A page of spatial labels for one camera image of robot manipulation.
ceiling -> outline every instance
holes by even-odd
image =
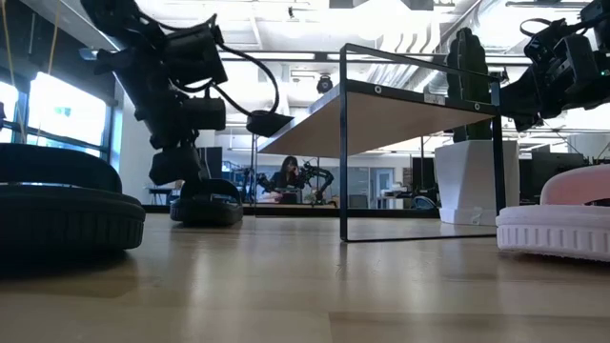
[[[330,9],[329,1],[335,0],[136,1],[147,14],[177,27],[198,24],[217,13],[227,45],[249,51],[332,52],[339,51],[346,43],[353,43],[399,53],[446,53],[453,32],[469,27],[478,35],[488,53],[522,55],[527,37],[519,32],[519,25],[524,20],[533,17],[551,20],[566,17],[569,23],[578,20],[578,10],[507,7],[507,0],[435,0],[432,12],[410,11],[401,6],[399,0],[369,0],[350,10]],[[55,1],[22,2],[54,21]],[[59,27],[79,41],[94,49],[116,50],[119,46],[94,28],[79,0],[61,0],[59,10]],[[540,26],[533,24],[527,28],[539,30]],[[252,110],[272,105],[274,93],[271,83],[255,65],[228,61],[224,65],[230,81],[222,87],[240,105]],[[266,62],[266,65],[278,80],[279,112],[285,114],[302,111],[316,101],[320,95],[315,86],[321,74],[329,74],[333,82],[338,83],[338,63],[284,61]],[[524,68],[508,71],[514,81]],[[414,82],[419,85],[434,81],[428,70],[406,66],[350,64],[348,76],[407,89],[415,88]],[[243,115],[228,107],[228,121],[244,120]],[[240,128],[232,130],[233,133],[246,133]],[[553,135],[537,137],[557,140],[558,137]],[[514,138],[526,142],[523,139],[527,137]]]

person sitting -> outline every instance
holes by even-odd
[[[277,190],[286,189],[289,186],[297,187],[296,179],[298,177],[298,161],[294,156],[287,156],[282,162],[282,167],[274,173],[271,178],[271,183]],[[287,192],[279,193],[275,198],[280,204],[296,204],[298,199],[296,193]]]

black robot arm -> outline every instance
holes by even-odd
[[[321,177],[324,179],[322,186],[315,192],[315,201],[321,202],[324,199],[324,191],[333,183],[335,177],[330,171],[321,169],[319,167],[312,166],[309,162],[305,162],[303,167],[300,169],[300,174],[297,178],[297,186],[301,189],[305,187],[305,184],[312,187],[310,183],[314,177]]]
[[[279,103],[277,83],[271,71],[251,56],[224,45],[213,15],[191,28],[164,25],[140,10],[134,0],[81,0],[96,28],[126,47],[118,52],[100,50],[97,73],[113,72],[135,105],[135,117],[144,121],[151,144],[162,150],[152,161],[151,180],[166,184],[183,179],[188,185],[203,178],[194,141],[199,130],[224,130],[226,109],[216,89],[236,109],[248,116],[248,130],[269,136],[292,119],[275,113]],[[169,34],[161,29],[172,31]],[[270,111],[246,111],[218,87],[227,81],[216,46],[255,63],[275,87]],[[203,98],[186,93],[206,91]]]
[[[519,81],[500,91],[502,115],[515,119],[518,131],[541,124],[562,111],[586,110],[610,101],[610,0],[594,0],[580,12],[581,22],[550,22],[533,34],[523,52],[532,65]],[[584,33],[594,29],[598,50],[592,51]]]
[[[267,178],[267,175],[265,175],[265,173],[260,172],[257,176],[256,176],[256,183],[258,184],[258,186],[263,188],[263,192],[273,192],[275,190],[275,184],[274,182],[270,181]]]

white planter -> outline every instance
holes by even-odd
[[[519,148],[504,141],[506,206],[519,205]],[[435,150],[440,220],[451,224],[496,226],[493,142],[459,142]]]

window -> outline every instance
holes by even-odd
[[[4,104],[4,113],[8,121],[15,120],[15,104],[19,98],[19,91],[4,82],[0,82],[0,101]]]
[[[31,82],[30,127],[99,146],[105,123],[102,100],[43,72]]]
[[[94,149],[78,147],[78,146],[72,145],[70,143],[58,142],[56,140],[52,140],[52,139],[49,139],[49,138],[36,137],[34,134],[28,134],[28,144],[36,145],[36,140],[38,141],[37,145],[39,147],[52,147],[52,148],[70,149],[70,150],[74,150],[74,151],[86,152],[86,153],[88,153],[90,155],[93,155],[95,157],[99,157],[100,156],[100,151],[97,151],[97,150],[94,150]]]
[[[0,131],[0,143],[10,143],[12,140],[12,131],[4,128]]]

